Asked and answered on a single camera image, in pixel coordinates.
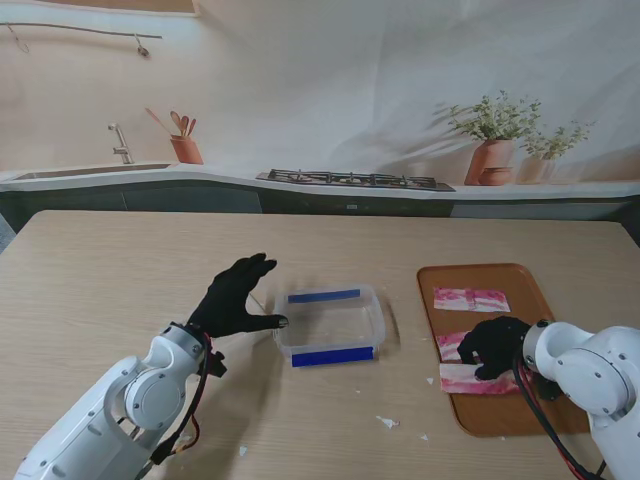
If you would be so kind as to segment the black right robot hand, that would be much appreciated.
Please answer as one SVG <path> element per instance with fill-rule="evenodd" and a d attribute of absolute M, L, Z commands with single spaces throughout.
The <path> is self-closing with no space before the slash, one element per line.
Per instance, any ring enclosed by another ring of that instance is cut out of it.
<path fill-rule="evenodd" d="M 479 358 L 481 365 L 475 370 L 478 380 L 494 380 L 512 368 L 530 329 L 530 324 L 510 316 L 484 320 L 464 336 L 457 352 L 464 364 L 473 365 L 475 357 Z"/>

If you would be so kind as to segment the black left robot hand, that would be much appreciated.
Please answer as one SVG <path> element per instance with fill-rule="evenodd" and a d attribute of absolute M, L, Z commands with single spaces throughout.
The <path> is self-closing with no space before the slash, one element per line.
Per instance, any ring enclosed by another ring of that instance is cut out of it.
<path fill-rule="evenodd" d="M 289 321 L 283 315 L 251 314 L 246 309 L 253 289 L 276 266 L 277 261 L 265 253 L 237 260 L 214 277 L 186 327 L 213 339 L 287 327 Z"/>

